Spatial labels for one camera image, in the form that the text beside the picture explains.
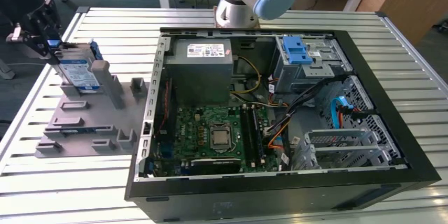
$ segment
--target yellow wire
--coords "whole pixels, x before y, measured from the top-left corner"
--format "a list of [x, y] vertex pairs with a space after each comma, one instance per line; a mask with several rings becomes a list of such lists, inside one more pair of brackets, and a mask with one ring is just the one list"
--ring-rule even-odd
[[243, 56], [239, 56], [239, 58], [242, 58], [243, 60], [246, 60], [246, 62], [251, 65], [251, 67], [254, 68], [255, 72], [258, 73], [258, 78], [259, 78], [259, 81], [258, 81], [258, 84], [255, 85], [254, 88], [251, 88], [250, 90], [242, 90], [242, 91], [231, 91], [233, 94], [246, 94], [246, 93], [251, 93], [254, 90], [257, 90], [261, 86], [261, 83], [262, 83], [262, 75], [261, 75], [261, 72], [259, 72], [259, 69], [255, 67], [255, 65], [253, 64], [253, 62], [245, 58]]

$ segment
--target gray plastic mount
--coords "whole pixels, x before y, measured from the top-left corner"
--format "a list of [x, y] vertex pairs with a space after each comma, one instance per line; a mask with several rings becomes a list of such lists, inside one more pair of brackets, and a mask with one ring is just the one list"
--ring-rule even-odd
[[63, 87], [71, 96], [62, 97], [37, 147], [39, 158], [133, 153], [142, 131], [147, 84], [143, 78], [121, 84], [109, 73], [109, 63], [97, 62], [93, 72], [103, 92], [82, 94], [74, 86]]

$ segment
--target blue drive bay latch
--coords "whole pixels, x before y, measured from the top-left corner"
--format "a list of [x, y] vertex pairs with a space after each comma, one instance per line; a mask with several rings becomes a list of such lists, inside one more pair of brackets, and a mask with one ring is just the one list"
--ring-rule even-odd
[[311, 64], [314, 59], [309, 56], [307, 45], [302, 42], [301, 37], [283, 37], [290, 64]]

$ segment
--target motherboard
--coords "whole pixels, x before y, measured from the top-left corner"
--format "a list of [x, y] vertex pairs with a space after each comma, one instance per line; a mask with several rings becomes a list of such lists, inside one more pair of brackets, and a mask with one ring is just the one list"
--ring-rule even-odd
[[265, 107], [181, 107], [169, 176], [274, 171], [274, 153], [263, 148], [270, 124]]

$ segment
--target power supply label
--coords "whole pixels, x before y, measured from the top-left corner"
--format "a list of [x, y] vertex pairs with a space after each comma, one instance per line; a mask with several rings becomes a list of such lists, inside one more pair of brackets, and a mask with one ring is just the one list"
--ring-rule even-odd
[[187, 57], [189, 58], [226, 57], [225, 44], [190, 44]]
[[101, 84], [90, 71], [87, 60], [62, 60], [62, 69], [74, 86], [81, 90], [97, 90]]

